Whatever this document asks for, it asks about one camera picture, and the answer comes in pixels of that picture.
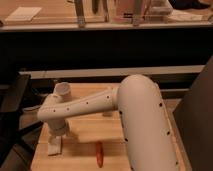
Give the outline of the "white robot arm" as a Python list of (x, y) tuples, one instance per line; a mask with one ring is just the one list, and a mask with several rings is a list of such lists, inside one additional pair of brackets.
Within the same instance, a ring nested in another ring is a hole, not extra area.
[(161, 92), (144, 75), (130, 75), (115, 88), (71, 102), (45, 102), (37, 117), (49, 122), (114, 110), (120, 114), (132, 171), (179, 171)]

